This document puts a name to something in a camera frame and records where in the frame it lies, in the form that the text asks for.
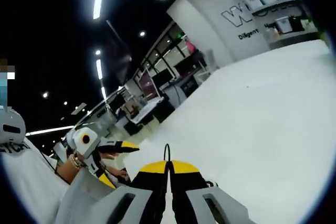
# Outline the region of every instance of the shelf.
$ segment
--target shelf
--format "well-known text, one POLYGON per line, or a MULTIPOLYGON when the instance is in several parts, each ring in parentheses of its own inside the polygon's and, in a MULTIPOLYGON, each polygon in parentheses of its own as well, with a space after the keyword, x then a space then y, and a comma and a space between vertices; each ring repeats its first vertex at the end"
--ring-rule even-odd
POLYGON ((274 3, 268 4, 268 5, 263 5, 257 9, 251 10, 251 14, 252 15, 257 15, 259 13, 265 12, 267 10, 273 9, 277 6, 283 5, 283 4, 290 4, 290 3, 294 3, 294 2, 299 2, 301 0, 278 0, 274 3))
POLYGON ((308 41, 318 39, 318 30, 317 29, 309 29, 305 31, 296 31, 293 33, 288 33, 284 35, 280 35, 276 39, 268 40, 267 43, 270 45, 276 43, 283 43, 283 44, 294 44, 298 42, 308 41))

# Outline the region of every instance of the wrist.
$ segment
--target wrist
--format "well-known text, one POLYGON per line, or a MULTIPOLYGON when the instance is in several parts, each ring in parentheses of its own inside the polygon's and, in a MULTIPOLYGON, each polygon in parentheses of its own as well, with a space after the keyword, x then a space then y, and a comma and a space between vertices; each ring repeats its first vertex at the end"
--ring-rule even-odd
POLYGON ((69 161, 71 164, 78 170, 80 170, 83 167, 86 167, 85 163, 78 159, 78 157, 75 154, 71 154, 69 156, 69 161))

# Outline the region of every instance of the cable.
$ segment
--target cable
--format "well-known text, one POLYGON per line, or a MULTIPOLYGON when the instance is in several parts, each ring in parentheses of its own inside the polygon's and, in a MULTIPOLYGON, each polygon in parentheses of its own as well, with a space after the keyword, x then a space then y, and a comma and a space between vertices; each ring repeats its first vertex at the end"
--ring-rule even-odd
POLYGON ((168 148, 168 161, 170 162, 170 147, 168 144, 164 147, 164 154, 163 154, 163 160, 166 160, 166 150, 168 148))

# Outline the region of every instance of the computer screen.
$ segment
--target computer screen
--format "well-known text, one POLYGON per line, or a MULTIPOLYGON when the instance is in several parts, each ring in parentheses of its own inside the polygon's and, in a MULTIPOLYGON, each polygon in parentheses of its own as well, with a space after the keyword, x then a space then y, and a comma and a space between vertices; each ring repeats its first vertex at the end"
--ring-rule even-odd
POLYGON ((180 76, 185 76, 192 72, 195 68, 199 68, 201 66, 199 62, 201 62, 204 66, 206 65, 203 54, 196 51, 192 55, 181 60, 174 66, 174 68, 178 71, 180 76))
POLYGON ((159 96, 147 70, 145 70, 139 79, 139 85, 147 101, 159 96))
POLYGON ((115 98, 112 100, 112 102, 110 102, 110 107, 112 111, 115 113, 117 109, 123 106, 124 104, 125 104, 125 99, 122 96, 122 94, 117 94, 115 98))
POLYGON ((168 69, 164 69, 163 71, 152 77, 154 84, 156 85, 157 88, 160 88, 162 85, 165 85, 172 78, 173 76, 168 69))

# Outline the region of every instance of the black ceiling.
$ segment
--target black ceiling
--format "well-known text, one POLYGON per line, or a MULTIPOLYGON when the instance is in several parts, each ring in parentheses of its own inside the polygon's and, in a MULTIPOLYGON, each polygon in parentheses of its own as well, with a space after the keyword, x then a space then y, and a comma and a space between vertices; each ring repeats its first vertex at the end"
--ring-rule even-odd
MULTIPOLYGON (((92 109, 101 101, 94 52, 104 51, 105 20, 129 47, 132 76, 172 21, 166 10, 174 1, 103 0, 101 16, 93 20, 94 0, 5 0, 1 58, 16 71, 8 83, 8 104, 22 114, 27 131, 73 125, 85 113, 71 116, 75 106, 84 102, 92 109), (141 30, 146 37, 139 37, 141 30), (45 91, 48 99, 42 97, 45 91)), ((109 68, 105 71, 104 85, 111 93, 119 82, 109 68)), ((54 138, 45 134, 42 139, 54 138)))

